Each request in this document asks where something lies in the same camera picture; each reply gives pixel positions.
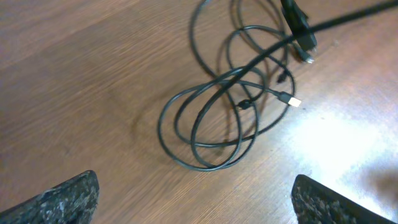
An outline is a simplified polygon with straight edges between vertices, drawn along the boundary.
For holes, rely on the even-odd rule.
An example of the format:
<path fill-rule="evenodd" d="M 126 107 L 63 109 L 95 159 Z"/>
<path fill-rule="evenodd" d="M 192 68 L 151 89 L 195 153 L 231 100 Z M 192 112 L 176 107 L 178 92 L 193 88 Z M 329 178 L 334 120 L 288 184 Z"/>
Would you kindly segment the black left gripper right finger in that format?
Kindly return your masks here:
<path fill-rule="evenodd" d="M 290 196 L 299 224 L 395 224 L 303 174 Z"/>

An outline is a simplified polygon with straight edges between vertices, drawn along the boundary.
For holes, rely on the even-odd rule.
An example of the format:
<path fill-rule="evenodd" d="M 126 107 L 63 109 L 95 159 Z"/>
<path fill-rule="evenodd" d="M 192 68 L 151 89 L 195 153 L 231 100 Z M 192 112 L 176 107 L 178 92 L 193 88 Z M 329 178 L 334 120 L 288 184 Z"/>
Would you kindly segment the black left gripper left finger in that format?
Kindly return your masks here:
<path fill-rule="evenodd" d="M 14 207 L 1 212 L 1 223 L 89 224 L 100 187 L 96 173 L 86 170 Z"/>

